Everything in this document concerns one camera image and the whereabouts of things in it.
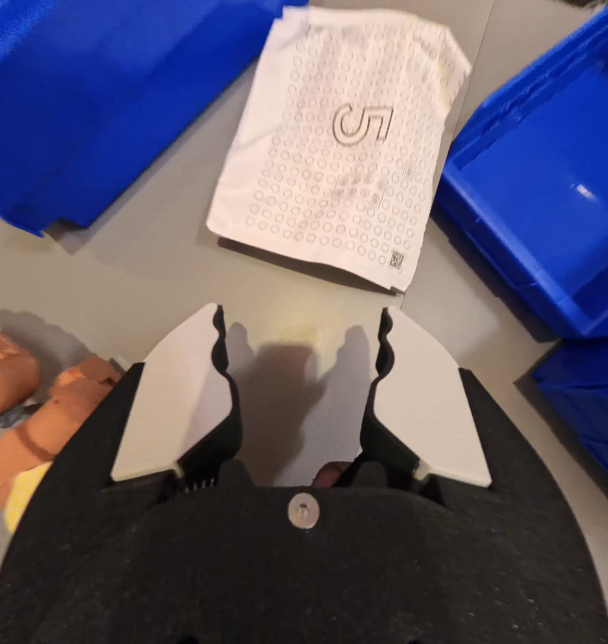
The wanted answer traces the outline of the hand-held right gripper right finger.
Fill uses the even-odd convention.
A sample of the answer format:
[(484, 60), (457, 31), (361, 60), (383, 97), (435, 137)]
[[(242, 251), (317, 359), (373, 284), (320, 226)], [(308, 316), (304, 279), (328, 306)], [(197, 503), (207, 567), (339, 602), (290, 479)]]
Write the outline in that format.
[(423, 481), (490, 487), (491, 474), (460, 369), (447, 350), (396, 307), (383, 308), (377, 376), (361, 426), (361, 455)]

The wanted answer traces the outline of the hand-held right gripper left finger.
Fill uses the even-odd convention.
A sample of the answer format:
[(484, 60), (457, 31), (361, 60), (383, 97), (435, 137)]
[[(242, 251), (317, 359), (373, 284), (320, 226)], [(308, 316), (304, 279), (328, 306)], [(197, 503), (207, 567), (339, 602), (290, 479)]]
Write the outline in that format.
[(242, 440), (223, 307), (209, 303), (146, 357), (111, 478), (123, 482), (172, 471), (201, 484), (217, 478)]

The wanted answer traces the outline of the blue plastic bin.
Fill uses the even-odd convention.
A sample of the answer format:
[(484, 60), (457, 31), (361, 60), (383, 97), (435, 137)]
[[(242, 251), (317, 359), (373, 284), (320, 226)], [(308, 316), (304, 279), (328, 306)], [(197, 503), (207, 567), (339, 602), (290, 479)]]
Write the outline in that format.
[(556, 337), (608, 337), (608, 7), (474, 111), (435, 201)]
[(86, 228), (308, 1), (0, 1), (0, 218)]
[(531, 377), (608, 476), (608, 337), (562, 341)]

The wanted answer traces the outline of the white numeral-print paper bag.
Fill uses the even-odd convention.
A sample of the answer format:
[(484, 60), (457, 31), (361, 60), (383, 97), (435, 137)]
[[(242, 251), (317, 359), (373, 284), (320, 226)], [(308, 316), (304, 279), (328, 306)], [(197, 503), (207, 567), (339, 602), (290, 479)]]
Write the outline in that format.
[(270, 29), (206, 221), (215, 235), (404, 292), (471, 64), (396, 10), (289, 6)]

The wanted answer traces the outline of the grey desk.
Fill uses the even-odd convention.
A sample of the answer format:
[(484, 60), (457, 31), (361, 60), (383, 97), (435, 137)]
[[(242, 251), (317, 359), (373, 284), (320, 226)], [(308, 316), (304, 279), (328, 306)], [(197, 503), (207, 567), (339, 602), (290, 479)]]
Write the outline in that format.
[(0, 332), (33, 352), (44, 390), (90, 353), (142, 360), (203, 305), (223, 306), (230, 371), (258, 484), (309, 484), (349, 461), (378, 350), (400, 307), (475, 374), (556, 479), (589, 544), (608, 609), (608, 476), (530, 378), (552, 340), (441, 212), (404, 295), (339, 269), (218, 241), (206, 216), (254, 66), (88, 229), (35, 237), (0, 220)]

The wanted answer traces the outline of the orange brick-built toy model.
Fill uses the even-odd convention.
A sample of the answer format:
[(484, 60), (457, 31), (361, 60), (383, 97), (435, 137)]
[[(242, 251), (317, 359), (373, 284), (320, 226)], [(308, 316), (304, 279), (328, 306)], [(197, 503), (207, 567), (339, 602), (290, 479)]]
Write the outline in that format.
[(122, 378), (92, 356), (61, 371), (30, 412), (42, 376), (36, 357), (0, 333), (0, 510), (10, 534), (56, 456)]

